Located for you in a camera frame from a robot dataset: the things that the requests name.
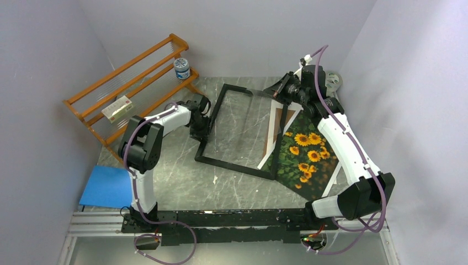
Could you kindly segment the black picture frame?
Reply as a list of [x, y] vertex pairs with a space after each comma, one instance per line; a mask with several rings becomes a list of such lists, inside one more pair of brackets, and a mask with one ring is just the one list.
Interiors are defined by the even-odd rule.
[[278, 174], [278, 159], [279, 159], [279, 153], [280, 153], [280, 147], [281, 147], [281, 142], [283, 140], [283, 135], [285, 132], [285, 127], [286, 127], [286, 116], [287, 116], [287, 111], [288, 111], [288, 106], [292, 103], [286, 98], [272, 98], [270, 96], [267, 96], [266, 94], [263, 93], [263, 91], [258, 91], [258, 90], [249, 90], [245, 87], [240, 87], [240, 86], [235, 86], [231, 84], [224, 84], [222, 86], [221, 92], [216, 100], [216, 104], [212, 108], [212, 113], [210, 117], [210, 127], [209, 127], [209, 132], [211, 132], [216, 125], [216, 119], [217, 116], [220, 112], [221, 106], [223, 104], [223, 101], [225, 99], [225, 95], [228, 91], [233, 91], [237, 93], [243, 93], [248, 96], [254, 96], [258, 95], [260, 97], [266, 97], [270, 98], [280, 104], [282, 104], [282, 112], [281, 112], [281, 117], [280, 117], [280, 122], [279, 122], [279, 128], [276, 129], [275, 134], [276, 134], [276, 141], [274, 143], [274, 148], [273, 148], [273, 153], [272, 153], [272, 161], [270, 165], [270, 171], [262, 171], [261, 169], [254, 169], [242, 165], [237, 165], [232, 162], [227, 162], [227, 161], [222, 161], [222, 160], [217, 160], [211, 157], [206, 157], [204, 155], [205, 148], [208, 144], [208, 140], [204, 139], [203, 141], [200, 142], [200, 145], [198, 147], [198, 150], [195, 155], [195, 160], [200, 163], [204, 163], [207, 165], [212, 165], [215, 167], [220, 167], [224, 169], [228, 169], [231, 171], [235, 171], [238, 173], [243, 173], [243, 174], [248, 174], [251, 176], [267, 179], [274, 181], [276, 180], [277, 174]]

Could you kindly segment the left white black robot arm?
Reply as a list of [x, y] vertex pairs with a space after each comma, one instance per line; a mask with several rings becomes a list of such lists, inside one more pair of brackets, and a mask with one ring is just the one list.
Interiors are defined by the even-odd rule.
[[153, 231], [159, 223], [153, 170], [162, 154], [164, 137], [178, 128], [188, 127], [191, 138], [198, 141], [207, 138], [210, 108], [208, 97], [196, 93], [186, 102], [167, 104], [158, 114], [130, 118], [118, 154], [131, 181], [130, 215], [142, 231]]

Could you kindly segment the sunflower photo print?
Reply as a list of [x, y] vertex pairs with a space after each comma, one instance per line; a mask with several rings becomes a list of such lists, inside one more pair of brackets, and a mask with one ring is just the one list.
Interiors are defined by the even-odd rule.
[[338, 158], [301, 110], [285, 130], [276, 164], [275, 180], [310, 201], [322, 197]]

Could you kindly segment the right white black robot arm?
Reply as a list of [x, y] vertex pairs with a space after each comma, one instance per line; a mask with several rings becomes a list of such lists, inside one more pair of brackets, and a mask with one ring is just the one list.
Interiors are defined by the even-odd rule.
[[344, 108], [335, 97], [326, 95], [326, 73], [321, 66], [306, 65], [300, 74], [286, 73], [263, 91], [271, 99], [296, 103], [325, 137], [341, 163], [348, 187], [338, 195], [306, 204], [304, 224], [317, 229], [325, 218], [355, 220], [380, 213], [383, 218], [395, 186], [391, 173], [384, 173], [371, 160], [348, 124]]

